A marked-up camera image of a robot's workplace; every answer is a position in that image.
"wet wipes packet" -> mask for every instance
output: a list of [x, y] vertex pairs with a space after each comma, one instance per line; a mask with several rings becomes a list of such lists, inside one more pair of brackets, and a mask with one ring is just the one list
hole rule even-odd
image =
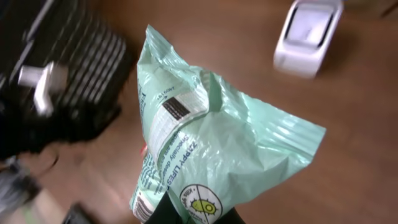
[[214, 223], [288, 179], [311, 163], [325, 134], [189, 65], [151, 26], [137, 75], [154, 177], [184, 221]]

